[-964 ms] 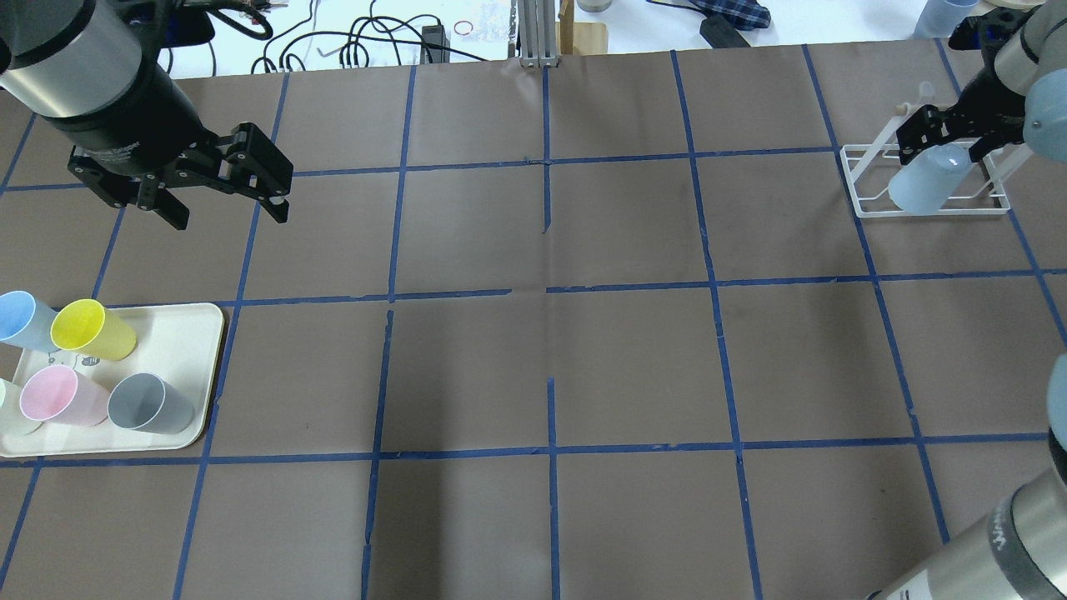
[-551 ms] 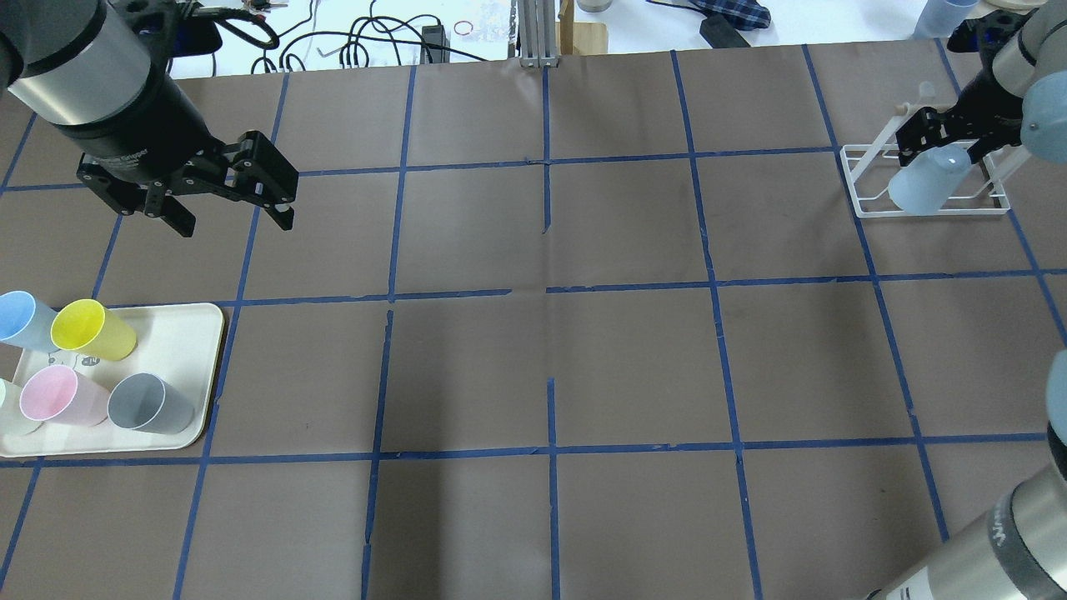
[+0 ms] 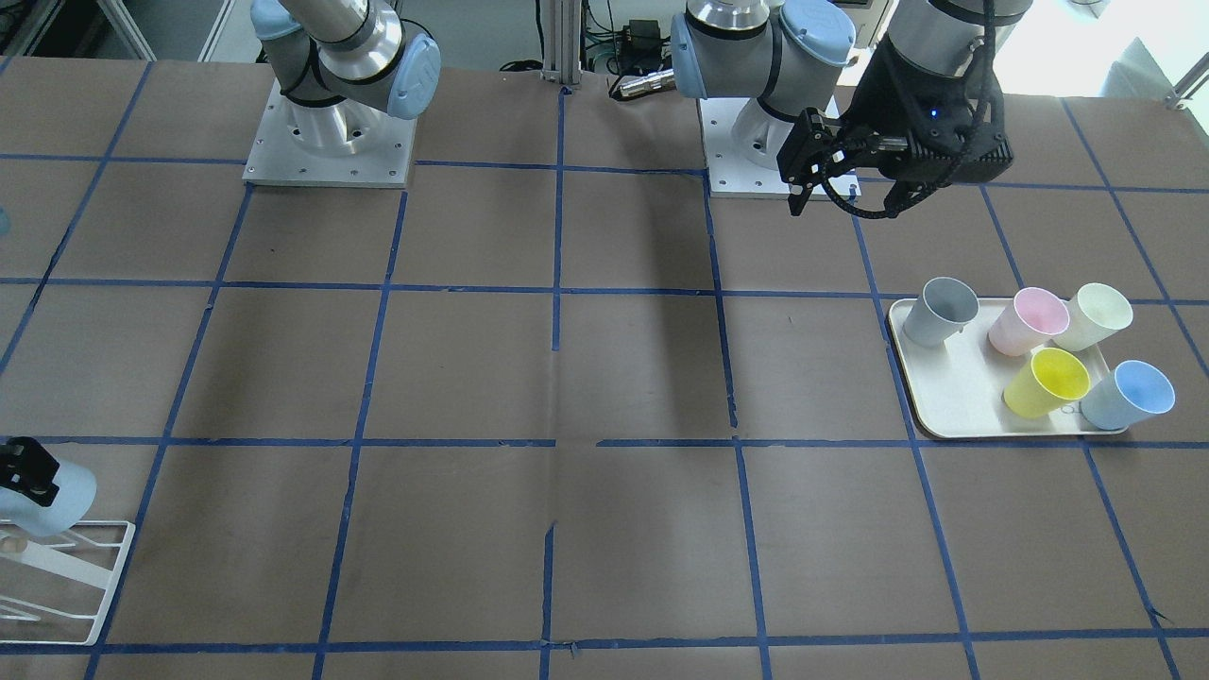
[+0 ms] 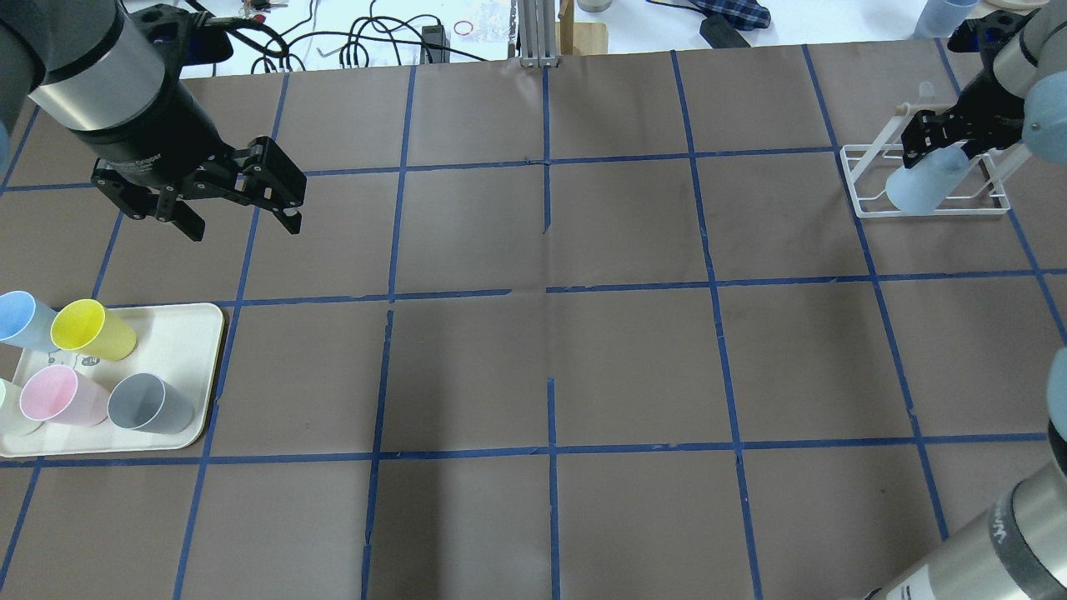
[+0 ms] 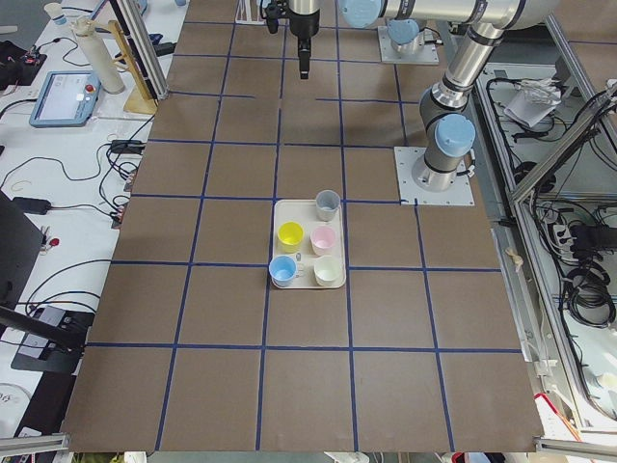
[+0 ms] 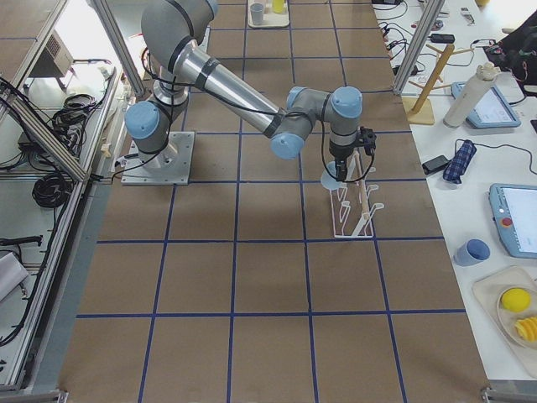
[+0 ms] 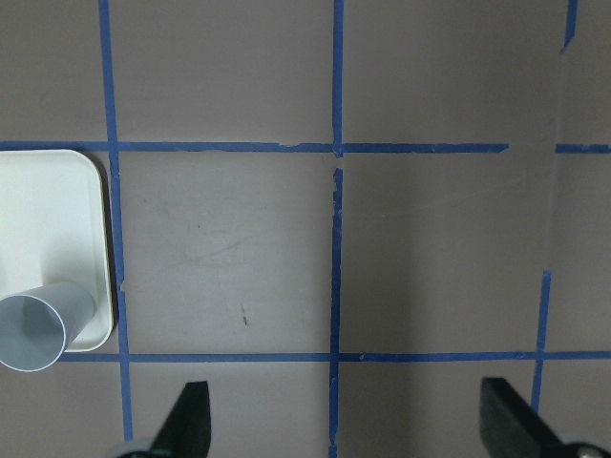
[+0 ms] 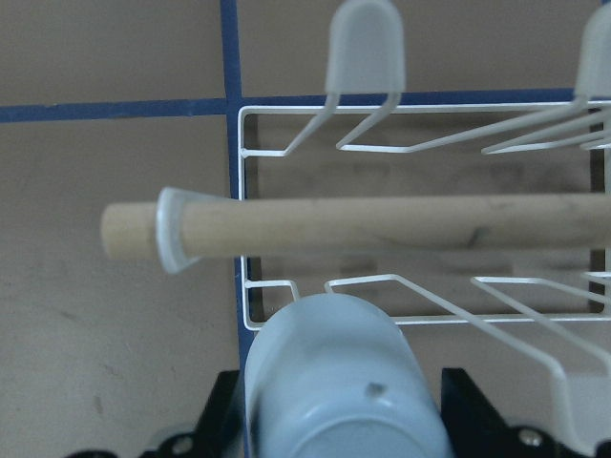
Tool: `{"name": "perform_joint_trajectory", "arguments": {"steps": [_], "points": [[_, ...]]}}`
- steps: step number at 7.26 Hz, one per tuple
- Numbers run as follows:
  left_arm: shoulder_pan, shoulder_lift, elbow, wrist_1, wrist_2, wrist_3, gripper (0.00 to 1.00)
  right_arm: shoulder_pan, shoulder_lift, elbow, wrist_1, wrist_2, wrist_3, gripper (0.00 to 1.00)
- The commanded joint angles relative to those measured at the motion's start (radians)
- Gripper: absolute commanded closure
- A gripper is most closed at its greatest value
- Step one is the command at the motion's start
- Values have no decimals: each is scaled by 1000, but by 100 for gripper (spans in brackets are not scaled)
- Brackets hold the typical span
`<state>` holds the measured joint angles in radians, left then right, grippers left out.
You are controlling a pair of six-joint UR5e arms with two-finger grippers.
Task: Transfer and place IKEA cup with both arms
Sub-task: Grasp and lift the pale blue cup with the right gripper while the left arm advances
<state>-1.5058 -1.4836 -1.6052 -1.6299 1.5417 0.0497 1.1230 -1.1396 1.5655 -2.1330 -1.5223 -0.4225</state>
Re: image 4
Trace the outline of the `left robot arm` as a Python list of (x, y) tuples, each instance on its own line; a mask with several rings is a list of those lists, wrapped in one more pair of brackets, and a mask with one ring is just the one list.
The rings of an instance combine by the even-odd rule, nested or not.
[(91, 181), (120, 212), (168, 222), (200, 242), (193, 200), (224, 198), (286, 216), (304, 175), (270, 137), (227, 144), (180, 80), (233, 56), (256, 20), (118, 1), (4, 1), (3, 130), (31, 99), (95, 155)]

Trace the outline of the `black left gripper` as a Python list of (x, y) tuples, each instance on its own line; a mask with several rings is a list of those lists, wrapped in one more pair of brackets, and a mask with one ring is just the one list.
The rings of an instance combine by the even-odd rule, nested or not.
[(301, 231), (308, 178), (300, 167), (268, 136), (232, 147), (177, 79), (136, 119), (89, 132), (87, 147), (97, 156), (92, 184), (130, 219), (157, 219), (201, 242), (205, 221), (190, 202), (223, 198)]

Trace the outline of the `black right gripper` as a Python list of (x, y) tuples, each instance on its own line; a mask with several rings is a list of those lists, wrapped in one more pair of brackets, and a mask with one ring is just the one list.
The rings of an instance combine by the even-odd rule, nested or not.
[(1024, 99), (994, 79), (975, 79), (944, 112), (919, 110), (902, 132), (903, 164), (914, 168), (933, 151), (964, 142), (967, 158), (1005, 151), (1021, 140)]

